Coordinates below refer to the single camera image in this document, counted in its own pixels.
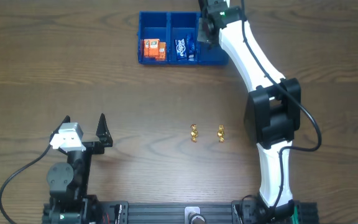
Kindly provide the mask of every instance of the cable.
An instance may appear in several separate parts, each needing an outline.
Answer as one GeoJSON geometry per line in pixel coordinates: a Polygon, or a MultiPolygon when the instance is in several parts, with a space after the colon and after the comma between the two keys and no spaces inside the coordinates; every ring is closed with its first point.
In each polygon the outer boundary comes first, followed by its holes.
{"type": "Polygon", "coordinates": [[[302,112],[304,112],[304,114],[306,115],[306,117],[310,120],[311,124],[313,125],[314,129],[316,130],[316,134],[317,134],[317,145],[315,147],[312,148],[304,148],[304,147],[296,147],[296,146],[285,146],[283,148],[281,148],[280,152],[278,153],[278,158],[280,159],[280,173],[281,173],[281,183],[280,183],[280,190],[278,192],[278,196],[277,199],[274,203],[274,205],[272,207],[270,207],[268,214],[266,215],[266,218],[263,222],[261,223],[266,223],[269,219],[269,217],[271,217],[273,215],[273,212],[275,210],[275,208],[277,207],[278,202],[280,201],[280,197],[281,194],[283,192],[283,186],[284,186],[284,169],[283,169],[283,151],[286,149],[294,149],[294,150],[298,150],[298,151],[303,151],[303,152],[314,152],[317,151],[320,146],[321,146],[321,131],[320,128],[316,122],[316,120],[313,118],[313,116],[309,113],[309,111],[302,106],[301,103],[299,103],[293,96],[291,96],[287,91],[285,91],[278,83],[276,83],[274,81],[274,79],[269,75],[269,73],[264,69],[264,67],[262,66],[262,64],[260,63],[260,61],[258,60],[258,58],[256,57],[255,53],[252,51],[247,37],[246,37],[246,31],[244,28],[244,23],[246,21],[246,16],[245,16],[245,4],[244,4],[244,0],[241,0],[241,9],[242,9],[242,36],[244,38],[244,43],[246,43],[246,46],[249,50],[249,52],[251,53],[252,57],[254,58],[254,60],[256,61],[256,63],[258,64],[259,68],[263,71],[264,75],[273,83],[273,85],[282,93],[284,94],[289,100],[291,100],[294,104],[297,105],[297,107],[299,107],[299,109],[302,110],[302,112]]]}
{"type": "Polygon", "coordinates": [[[16,222],[14,222],[9,215],[7,215],[7,213],[5,212],[5,209],[2,205],[2,193],[4,193],[4,189],[6,187],[6,185],[18,174],[20,174],[23,170],[29,168],[30,166],[32,166],[33,164],[35,164],[36,162],[38,162],[39,160],[41,160],[49,151],[50,149],[50,145],[48,145],[48,147],[46,148],[46,150],[41,154],[41,156],[39,156],[38,158],[34,159],[32,162],[30,162],[29,164],[25,165],[24,167],[18,169],[16,172],[14,172],[8,179],[5,180],[5,183],[2,185],[1,189],[0,189],[0,211],[1,213],[4,215],[4,217],[6,218],[6,220],[10,223],[10,224],[16,224],[16,222]]]}

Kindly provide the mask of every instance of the blue bin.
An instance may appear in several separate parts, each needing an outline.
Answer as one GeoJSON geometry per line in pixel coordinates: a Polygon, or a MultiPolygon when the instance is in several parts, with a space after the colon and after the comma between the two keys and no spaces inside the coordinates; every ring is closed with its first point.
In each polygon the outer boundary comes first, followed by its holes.
{"type": "Polygon", "coordinates": [[[226,65],[229,56],[220,46],[197,42],[200,12],[139,12],[137,56],[144,65],[226,65]],[[195,40],[195,59],[177,60],[175,39],[185,39],[192,34],[195,40]],[[160,39],[167,43],[167,59],[158,61],[143,57],[143,40],[160,39]]]}

